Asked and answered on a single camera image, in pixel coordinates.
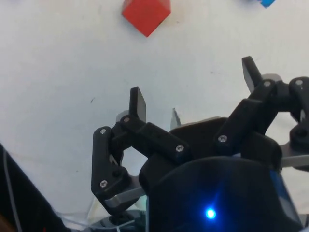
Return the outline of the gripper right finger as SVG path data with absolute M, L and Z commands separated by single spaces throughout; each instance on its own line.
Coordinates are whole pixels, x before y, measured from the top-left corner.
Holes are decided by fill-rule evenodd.
M 252 132 L 265 134 L 279 112 L 289 112 L 297 125 L 290 130 L 290 147 L 309 151 L 309 79 L 285 83 L 280 77 L 263 78 L 251 56 L 242 58 L 244 79 L 250 90 L 215 136 L 216 148 L 226 154 L 240 149 Z

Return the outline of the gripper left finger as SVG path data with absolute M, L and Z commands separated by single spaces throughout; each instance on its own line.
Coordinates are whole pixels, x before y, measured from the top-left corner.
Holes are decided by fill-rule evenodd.
M 147 158 L 138 176 L 121 165 L 130 147 Z M 101 127 L 93 134 L 91 191 L 109 214 L 117 215 L 190 160 L 187 142 L 146 121 L 145 100 L 140 88 L 133 87 L 128 113 L 114 127 Z

